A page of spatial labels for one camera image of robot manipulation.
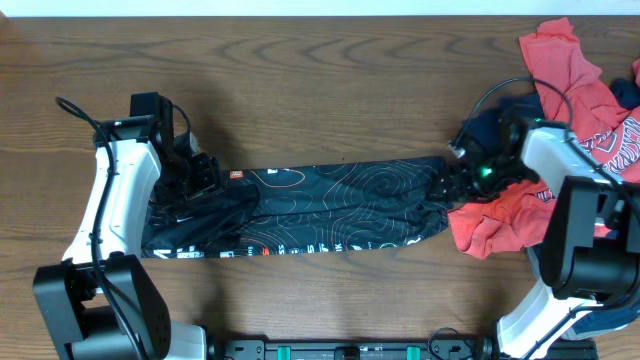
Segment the black orange-patterned jersey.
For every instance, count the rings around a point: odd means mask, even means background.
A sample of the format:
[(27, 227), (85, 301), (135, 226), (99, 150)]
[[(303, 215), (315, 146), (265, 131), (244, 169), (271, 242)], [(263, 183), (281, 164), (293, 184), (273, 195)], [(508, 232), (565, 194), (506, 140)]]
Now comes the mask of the black orange-patterned jersey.
[(150, 204), (144, 258), (234, 258), (405, 247), (448, 226), (441, 157), (227, 171), (221, 189)]

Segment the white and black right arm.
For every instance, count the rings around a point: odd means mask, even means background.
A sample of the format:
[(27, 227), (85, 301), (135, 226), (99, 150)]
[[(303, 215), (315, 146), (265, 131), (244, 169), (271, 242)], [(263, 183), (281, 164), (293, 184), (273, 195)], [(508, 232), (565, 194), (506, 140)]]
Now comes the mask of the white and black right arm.
[(459, 163), (441, 178), (448, 201), (488, 203), (509, 185), (544, 182), (556, 204), (538, 257), (539, 278), (525, 298), (500, 318), (493, 336), (475, 341), (474, 359), (579, 356), (584, 349), (561, 337), (592, 313), (639, 304), (639, 187), (598, 164), (569, 126), (515, 106), (492, 126), (487, 150), (469, 118), (451, 141)]

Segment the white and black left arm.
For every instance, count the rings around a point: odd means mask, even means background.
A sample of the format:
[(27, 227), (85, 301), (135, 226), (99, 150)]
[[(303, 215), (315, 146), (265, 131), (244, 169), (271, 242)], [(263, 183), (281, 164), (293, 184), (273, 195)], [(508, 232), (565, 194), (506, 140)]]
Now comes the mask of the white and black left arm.
[(60, 263), (37, 269), (33, 292), (61, 359), (205, 359), (203, 327), (176, 322), (140, 262), (149, 205), (182, 208), (221, 188), (212, 158), (190, 131), (175, 135), (178, 106), (132, 95), (125, 118), (96, 121), (96, 175), (83, 220)]

